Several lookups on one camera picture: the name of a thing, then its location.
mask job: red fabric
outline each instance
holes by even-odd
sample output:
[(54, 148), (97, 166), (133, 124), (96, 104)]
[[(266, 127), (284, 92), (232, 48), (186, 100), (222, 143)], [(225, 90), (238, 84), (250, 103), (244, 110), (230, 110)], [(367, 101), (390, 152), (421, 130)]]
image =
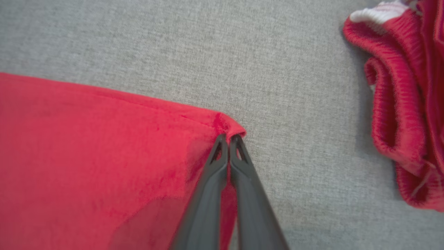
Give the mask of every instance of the red fabric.
[(443, 1), (418, 4), (382, 24), (376, 33), (350, 19), (344, 35), (372, 57), (365, 64), (376, 84), (372, 137), (382, 154), (396, 161), (399, 190), (416, 208), (444, 212)]
[[(0, 73), (0, 249), (166, 249), (223, 113)], [(236, 217), (222, 194), (221, 249)]]

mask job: crumpled red clothing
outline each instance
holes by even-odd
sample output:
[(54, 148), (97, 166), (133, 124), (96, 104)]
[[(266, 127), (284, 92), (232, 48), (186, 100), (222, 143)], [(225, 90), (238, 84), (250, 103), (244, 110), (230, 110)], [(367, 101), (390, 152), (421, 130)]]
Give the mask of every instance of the crumpled red clothing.
[(443, 0), (382, 2), (352, 13), (346, 39), (372, 57), (364, 65), (375, 89), (372, 137), (396, 161), (411, 206), (444, 212)]
[[(0, 249), (166, 249), (223, 113), (0, 73)], [(222, 193), (221, 249), (236, 217)]]

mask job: gray couch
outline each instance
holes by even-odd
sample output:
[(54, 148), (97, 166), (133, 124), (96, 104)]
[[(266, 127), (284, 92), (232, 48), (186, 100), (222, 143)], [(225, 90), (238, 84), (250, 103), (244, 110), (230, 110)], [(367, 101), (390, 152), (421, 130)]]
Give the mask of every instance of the gray couch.
[(406, 205), (372, 145), (341, 33), (377, 2), (0, 0), (0, 71), (225, 112), (291, 249), (443, 249), (444, 215)]

